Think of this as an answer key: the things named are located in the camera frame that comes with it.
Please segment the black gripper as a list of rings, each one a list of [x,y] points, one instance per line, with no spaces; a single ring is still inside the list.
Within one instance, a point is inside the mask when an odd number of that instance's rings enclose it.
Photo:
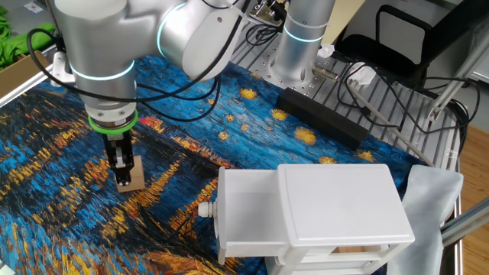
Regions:
[[[106,134],[105,149],[110,170],[115,169],[117,184],[127,186],[131,182],[131,170],[134,167],[131,133]]]

